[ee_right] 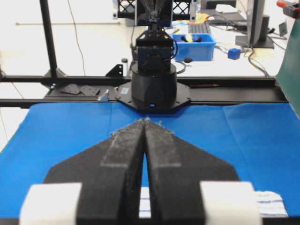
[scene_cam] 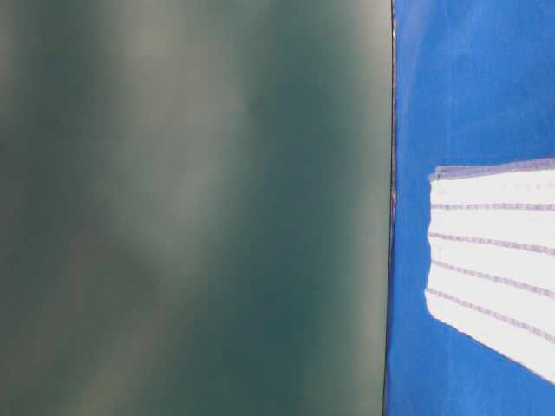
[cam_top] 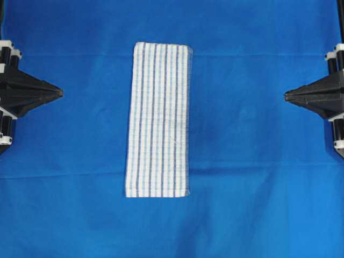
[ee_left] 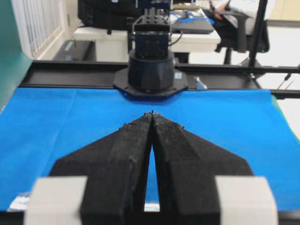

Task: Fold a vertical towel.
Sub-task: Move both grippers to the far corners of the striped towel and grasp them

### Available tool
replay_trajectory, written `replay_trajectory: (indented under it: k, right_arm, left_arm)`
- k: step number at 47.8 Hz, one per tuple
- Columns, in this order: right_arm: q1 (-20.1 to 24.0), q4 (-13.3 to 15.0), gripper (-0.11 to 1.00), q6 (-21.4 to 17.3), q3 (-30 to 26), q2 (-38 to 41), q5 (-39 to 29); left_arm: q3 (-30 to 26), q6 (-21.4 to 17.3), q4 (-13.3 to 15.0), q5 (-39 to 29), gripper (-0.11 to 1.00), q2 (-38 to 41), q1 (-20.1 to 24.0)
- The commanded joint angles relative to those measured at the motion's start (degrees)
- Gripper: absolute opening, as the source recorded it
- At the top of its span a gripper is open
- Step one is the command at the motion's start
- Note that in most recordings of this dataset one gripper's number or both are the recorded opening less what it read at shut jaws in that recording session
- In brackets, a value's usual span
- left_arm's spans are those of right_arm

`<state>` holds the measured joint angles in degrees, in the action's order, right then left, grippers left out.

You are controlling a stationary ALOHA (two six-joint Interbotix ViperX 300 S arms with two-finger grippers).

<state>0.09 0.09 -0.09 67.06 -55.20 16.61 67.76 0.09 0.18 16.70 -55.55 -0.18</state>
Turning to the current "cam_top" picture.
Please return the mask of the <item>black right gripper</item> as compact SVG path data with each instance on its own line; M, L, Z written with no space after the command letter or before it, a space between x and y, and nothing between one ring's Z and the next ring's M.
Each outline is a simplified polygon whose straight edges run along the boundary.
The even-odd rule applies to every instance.
M301 108L317 113L332 125L333 146L337 154L343 158L343 109L322 102L306 102L305 100L292 99L291 96L330 94L343 91L343 43L334 47L334 51L325 55L330 75L297 89L287 91L284 100Z

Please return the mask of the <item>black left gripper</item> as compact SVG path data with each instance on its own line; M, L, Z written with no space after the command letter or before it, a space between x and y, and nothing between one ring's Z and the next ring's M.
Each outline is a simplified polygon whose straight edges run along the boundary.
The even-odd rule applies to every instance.
M18 68L21 58L21 51L14 49L12 41L1 40L1 90L5 89L7 84L15 88L57 93L1 94L1 154L13 144L18 118L63 96L63 91L57 86L15 69Z

